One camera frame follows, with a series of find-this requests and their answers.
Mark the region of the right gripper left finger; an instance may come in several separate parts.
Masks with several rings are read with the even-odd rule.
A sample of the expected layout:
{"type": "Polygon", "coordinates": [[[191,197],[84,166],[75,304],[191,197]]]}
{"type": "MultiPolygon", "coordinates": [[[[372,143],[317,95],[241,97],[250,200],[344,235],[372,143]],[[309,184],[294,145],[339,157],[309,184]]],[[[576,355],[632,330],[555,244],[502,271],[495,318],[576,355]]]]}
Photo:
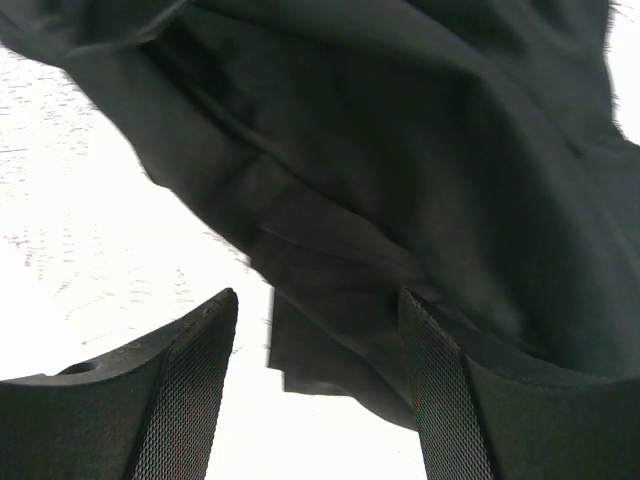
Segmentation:
{"type": "Polygon", "coordinates": [[[237,315],[227,288],[56,375],[3,381],[2,479],[205,478],[237,315]]]}

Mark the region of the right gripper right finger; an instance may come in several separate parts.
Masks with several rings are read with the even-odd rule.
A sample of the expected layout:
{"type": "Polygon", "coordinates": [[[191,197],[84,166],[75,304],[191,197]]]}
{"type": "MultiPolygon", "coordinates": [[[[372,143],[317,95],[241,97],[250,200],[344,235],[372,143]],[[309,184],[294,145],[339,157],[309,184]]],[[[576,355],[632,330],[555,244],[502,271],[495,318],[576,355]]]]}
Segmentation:
{"type": "Polygon", "coordinates": [[[639,381],[555,366],[400,297],[404,363],[430,479],[636,479],[639,381]]]}

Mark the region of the black t shirt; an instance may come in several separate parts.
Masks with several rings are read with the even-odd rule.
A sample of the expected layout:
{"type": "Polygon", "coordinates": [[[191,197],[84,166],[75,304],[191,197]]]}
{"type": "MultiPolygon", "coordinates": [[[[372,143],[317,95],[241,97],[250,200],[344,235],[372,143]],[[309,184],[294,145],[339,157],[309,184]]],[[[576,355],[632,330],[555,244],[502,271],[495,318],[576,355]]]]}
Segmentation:
{"type": "Polygon", "coordinates": [[[270,365],[415,426],[398,301],[639,373],[639,149],[607,1],[5,1],[150,179],[274,287],[270,365]]]}

